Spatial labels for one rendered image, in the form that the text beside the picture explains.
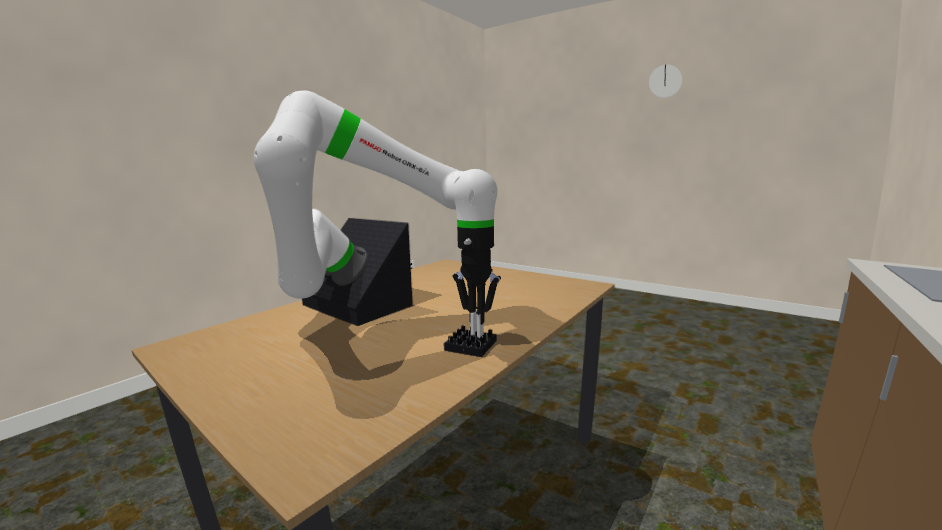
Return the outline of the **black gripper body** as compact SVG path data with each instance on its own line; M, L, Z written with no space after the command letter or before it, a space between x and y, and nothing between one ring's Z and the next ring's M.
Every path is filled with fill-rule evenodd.
M470 252L461 250L461 273L467 281L467 272L472 272L472 284L476 284L476 273L481 273L481 285L484 284L493 272L491 268L491 250Z

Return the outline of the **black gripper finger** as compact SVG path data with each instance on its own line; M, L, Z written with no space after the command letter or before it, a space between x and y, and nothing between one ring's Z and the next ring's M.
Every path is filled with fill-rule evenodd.
M476 308L476 284L472 284L472 272L467 272L468 294L461 271L452 275L455 280L462 304L462 308L469 311L471 323L471 335L477 331L477 308Z
M476 273L476 288L477 288L477 337L481 337L484 334L484 312L488 312L493 303L495 291L498 282L501 280L500 276L495 275L491 272L490 275L490 286L485 302L485 285L481 285L481 273ZM483 325L482 325L483 324Z

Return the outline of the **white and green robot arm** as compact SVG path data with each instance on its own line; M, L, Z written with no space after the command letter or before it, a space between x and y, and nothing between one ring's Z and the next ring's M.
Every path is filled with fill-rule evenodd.
M317 150L389 176L456 210L460 249L480 252L494 247L497 185L490 174L439 163L335 103L296 91L282 101L254 151L273 224L277 279L287 295L308 298L330 274L336 284L350 284L368 263L363 248L312 209Z

